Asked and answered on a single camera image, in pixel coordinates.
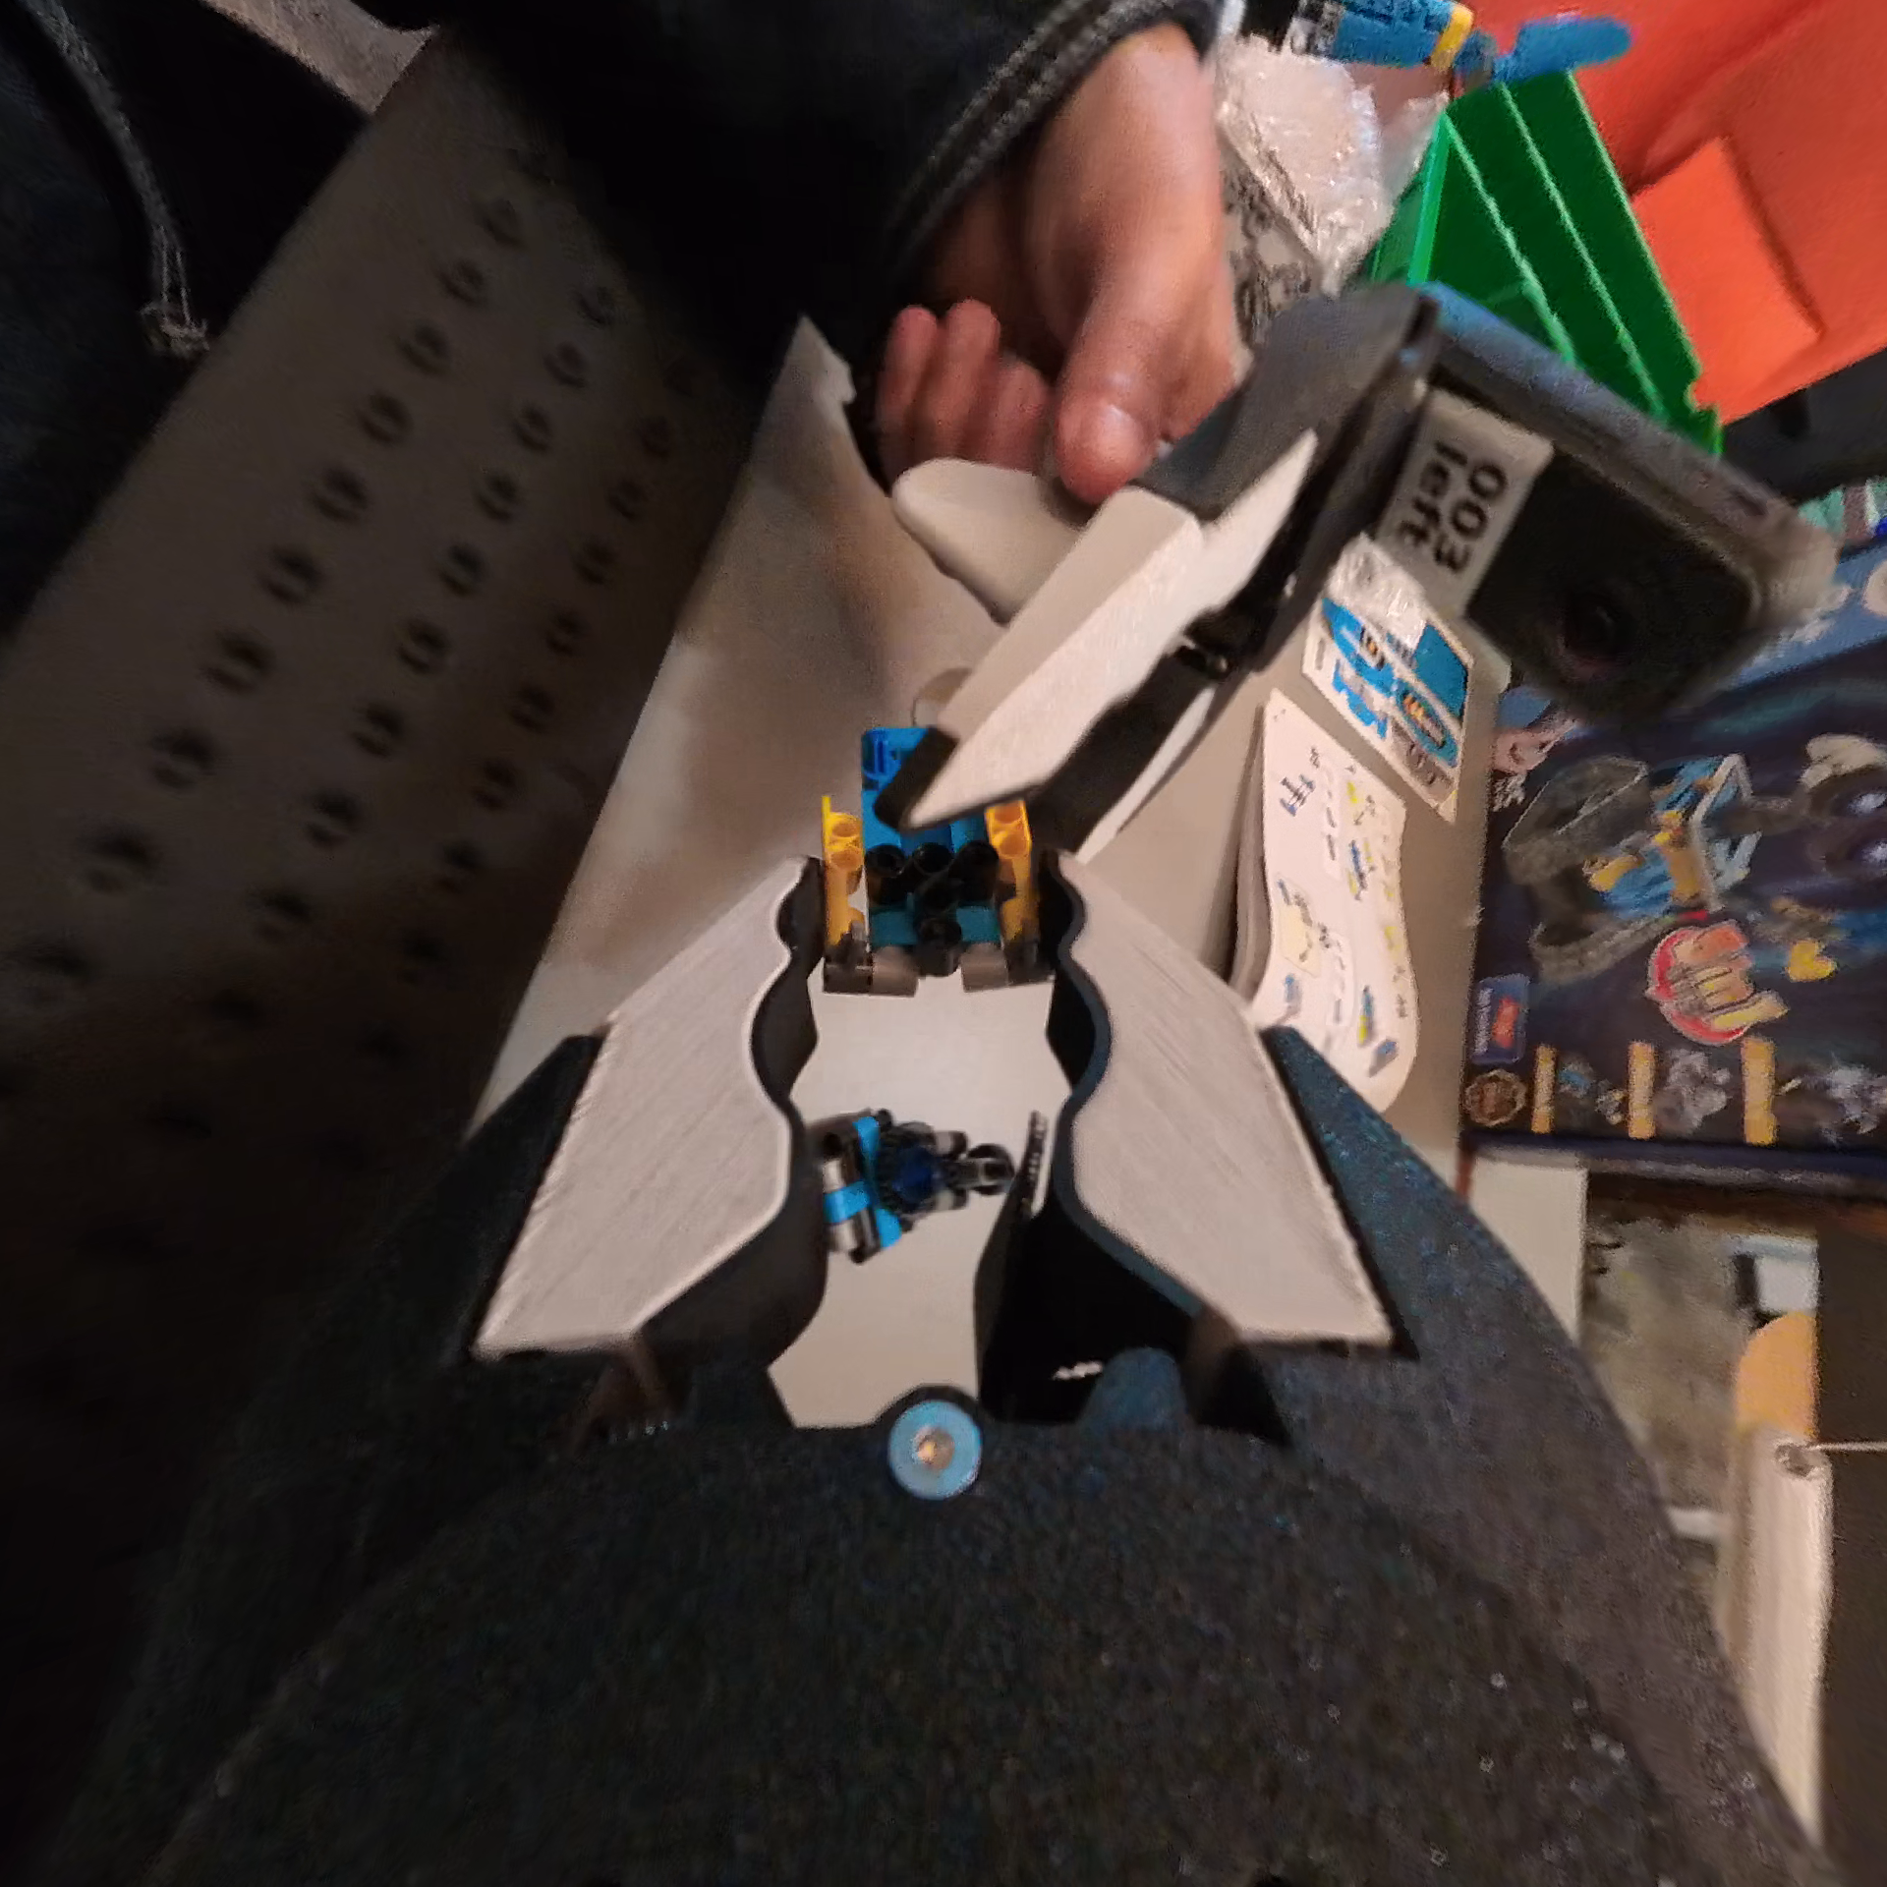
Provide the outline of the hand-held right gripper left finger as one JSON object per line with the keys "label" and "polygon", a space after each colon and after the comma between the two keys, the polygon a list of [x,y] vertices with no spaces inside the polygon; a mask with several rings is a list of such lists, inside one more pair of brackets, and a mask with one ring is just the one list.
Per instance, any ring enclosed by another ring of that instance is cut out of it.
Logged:
{"label": "hand-held right gripper left finger", "polygon": [[482,1355],[645,1348],[677,1373],[724,1351],[769,1365],[804,1334],[830,1245],[793,1084],[822,939],[814,860],[779,860],[608,1013]]}

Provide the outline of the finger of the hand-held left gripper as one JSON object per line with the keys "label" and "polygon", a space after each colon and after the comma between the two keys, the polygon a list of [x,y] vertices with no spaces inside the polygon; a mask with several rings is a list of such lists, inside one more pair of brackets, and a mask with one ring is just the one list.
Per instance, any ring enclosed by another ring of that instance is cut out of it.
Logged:
{"label": "finger of the hand-held left gripper", "polygon": [[1315,445],[1300,435],[1213,520],[1142,483],[1076,524],[1021,469],[934,457],[901,475],[891,498],[909,534],[1009,614],[883,789],[885,819],[910,833],[1007,799],[1028,809],[1097,719],[1256,575]]}
{"label": "finger of the hand-held left gripper", "polygon": [[1028,791],[1032,836],[1089,856],[1131,823],[1213,728],[1239,685],[1272,658],[1308,608],[1306,577],[1254,577],[1192,622],[1144,681],[1109,705],[1054,774]]}

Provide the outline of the blue yellow brick assembly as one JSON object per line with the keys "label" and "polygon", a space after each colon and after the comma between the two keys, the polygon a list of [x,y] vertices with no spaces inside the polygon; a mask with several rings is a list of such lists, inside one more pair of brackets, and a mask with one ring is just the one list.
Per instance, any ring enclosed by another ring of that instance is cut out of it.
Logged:
{"label": "blue yellow brick assembly", "polygon": [[883,793],[922,736],[916,724],[869,726],[857,807],[820,801],[824,988],[912,996],[932,978],[967,992],[1048,978],[1024,801],[912,831],[885,817]]}

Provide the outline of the black gear brick assembly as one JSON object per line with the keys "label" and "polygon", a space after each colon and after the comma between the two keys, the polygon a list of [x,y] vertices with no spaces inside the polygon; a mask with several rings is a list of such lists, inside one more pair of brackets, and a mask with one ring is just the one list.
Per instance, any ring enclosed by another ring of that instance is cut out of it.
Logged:
{"label": "black gear brick assembly", "polygon": [[964,1131],[901,1120],[885,1108],[814,1120],[808,1147],[828,1255],[871,1261],[922,1222],[960,1212],[971,1198],[1003,1202],[987,1241],[1003,1255],[1034,1216],[1048,1139],[1044,1112],[1030,1112],[1021,1153],[1003,1143],[971,1143]]}

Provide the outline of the person's left forearm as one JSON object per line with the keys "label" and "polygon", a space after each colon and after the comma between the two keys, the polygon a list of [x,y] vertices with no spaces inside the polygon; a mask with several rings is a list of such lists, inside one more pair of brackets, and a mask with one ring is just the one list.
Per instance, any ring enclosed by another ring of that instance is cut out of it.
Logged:
{"label": "person's left forearm", "polygon": [[625,186],[673,251],[745,215],[804,310],[861,312],[1070,105],[1103,58],[1172,29],[1194,76],[1215,3],[366,1],[456,29]]}

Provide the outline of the grey desk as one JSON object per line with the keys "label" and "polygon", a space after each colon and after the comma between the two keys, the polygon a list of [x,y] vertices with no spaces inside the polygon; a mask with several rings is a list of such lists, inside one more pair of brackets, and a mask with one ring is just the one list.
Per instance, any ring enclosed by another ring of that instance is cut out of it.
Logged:
{"label": "grey desk", "polygon": [[[824,795],[857,797],[859,738],[909,719],[993,630],[895,522],[844,416],[851,384],[800,327],[728,510],[714,559],[625,748],[545,958],[476,1110],[482,1121],[555,1045],[604,1021],[791,854],[818,840]],[[1227,954],[1239,787],[1266,691],[1284,691],[1382,778],[1406,781],[1306,673],[1298,634],[1211,736],[1097,854],[1097,872],[1201,960]],[[1475,671],[1453,819],[1410,797],[1404,905],[1420,1049],[1388,1120],[1498,1235],[1569,1332],[1583,1308],[1587,1175],[1522,1147],[1459,1149],[1461,1057],[1475,972],[1492,744],[1508,664],[1469,634]],[[794,1098],[820,1118],[853,1104],[1019,1143],[1068,1092],[1046,1041],[1048,992],[830,998],[814,978],[816,1051]],[[863,1265],[842,1261],[771,1377],[808,1426],[859,1426],[928,1385],[975,1381],[973,1281],[989,1198]]]}

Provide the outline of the person's left hand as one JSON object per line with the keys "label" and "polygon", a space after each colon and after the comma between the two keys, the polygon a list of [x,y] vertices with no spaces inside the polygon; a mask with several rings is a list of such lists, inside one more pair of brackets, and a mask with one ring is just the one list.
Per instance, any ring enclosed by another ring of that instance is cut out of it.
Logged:
{"label": "person's left hand", "polygon": [[930,459],[1097,506],[1233,390],[1215,88],[1188,29],[1105,50],[930,241],[879,357],[885,483]]}

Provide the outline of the blue sticker sheet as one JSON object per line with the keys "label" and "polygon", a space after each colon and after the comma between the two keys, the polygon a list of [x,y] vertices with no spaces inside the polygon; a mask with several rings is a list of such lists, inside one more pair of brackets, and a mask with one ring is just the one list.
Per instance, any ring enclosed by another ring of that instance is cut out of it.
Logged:
{"label": "blue sticker sheet", "polygon": [[1475,656],[1368,534],[1335,557],[1308,616],[1304,671],[1366,752],[1455,823]]}

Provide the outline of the building instruction booklet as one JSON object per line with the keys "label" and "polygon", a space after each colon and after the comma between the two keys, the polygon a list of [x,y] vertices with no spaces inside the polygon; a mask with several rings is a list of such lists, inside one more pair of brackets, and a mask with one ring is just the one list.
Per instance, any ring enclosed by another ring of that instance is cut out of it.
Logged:
{"label": "building instruction booklet", "polygon": [[1386,1112],[1420,1047],[1404,795],[1284,691],[1254,726],[1231,988],[1256,1033],[1296,1031]]}

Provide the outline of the green plastic bin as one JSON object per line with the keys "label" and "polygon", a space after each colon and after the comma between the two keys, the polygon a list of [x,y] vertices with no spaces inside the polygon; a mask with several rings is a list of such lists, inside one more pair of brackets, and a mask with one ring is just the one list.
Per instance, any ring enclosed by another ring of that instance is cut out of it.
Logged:
{"label": "green plastic bin", "polygon": [[1703,365],[1587,95],[1569,72],[1455,99],[1365,263],[1447,286],[1705,451]]}

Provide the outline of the orange plastic tote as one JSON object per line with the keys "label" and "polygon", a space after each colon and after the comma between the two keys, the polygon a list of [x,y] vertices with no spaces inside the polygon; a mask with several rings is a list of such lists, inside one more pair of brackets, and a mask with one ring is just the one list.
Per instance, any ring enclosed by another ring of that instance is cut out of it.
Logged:
{"label": "orange plastic tote", "polygon": [[1508,38],[1579,13],[1630,48],[1573,72],[1720,422],[1883,349],[1881,1],[1475,3]]}

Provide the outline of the clear plastic bag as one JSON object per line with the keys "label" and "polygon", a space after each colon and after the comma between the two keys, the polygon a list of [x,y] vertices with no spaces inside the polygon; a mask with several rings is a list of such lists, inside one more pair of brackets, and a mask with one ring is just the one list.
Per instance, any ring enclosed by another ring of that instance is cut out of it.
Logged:
{"label": "clear plastic bag", "polygon": [[1365,268],[1447,107],[1423,90],[1380,109],[1347,64],[1221,38],[1211,60],[1225,253],[1239,329],[1339,294]]}

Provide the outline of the toy kit box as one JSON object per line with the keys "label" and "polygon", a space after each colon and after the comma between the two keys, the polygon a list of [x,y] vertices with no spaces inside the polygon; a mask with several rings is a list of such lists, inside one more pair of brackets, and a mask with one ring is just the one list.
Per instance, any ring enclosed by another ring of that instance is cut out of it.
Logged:
{"label": "toy kit box", "polygon": [[1883,528],[1683,713],[1504,691],[1459,1106],[1479,1145],[1883,1198]]}

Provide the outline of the blue built toy robot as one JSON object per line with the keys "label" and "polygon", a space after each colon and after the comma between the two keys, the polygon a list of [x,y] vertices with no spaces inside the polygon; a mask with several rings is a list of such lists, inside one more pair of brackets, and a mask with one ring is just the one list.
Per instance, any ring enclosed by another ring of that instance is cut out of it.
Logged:
{"label": "blue built toy robot", "polygon": [[1272,48],[1355,66],[1427,70],[1455,92],[1610,64],[1634,44],[1614,15],[1530,17],[1508,38],[1461,1],[1245,1],[1239,25]]}

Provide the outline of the black studded mat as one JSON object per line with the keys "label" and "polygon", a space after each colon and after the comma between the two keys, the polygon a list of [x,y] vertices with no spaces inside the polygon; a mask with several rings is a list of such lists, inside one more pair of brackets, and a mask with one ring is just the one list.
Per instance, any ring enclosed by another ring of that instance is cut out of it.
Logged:
{"label": "black studded mat", "polygon": [[763,400],[421,50],[6,652],[6,1408],[234,1375],[452,1155]]}

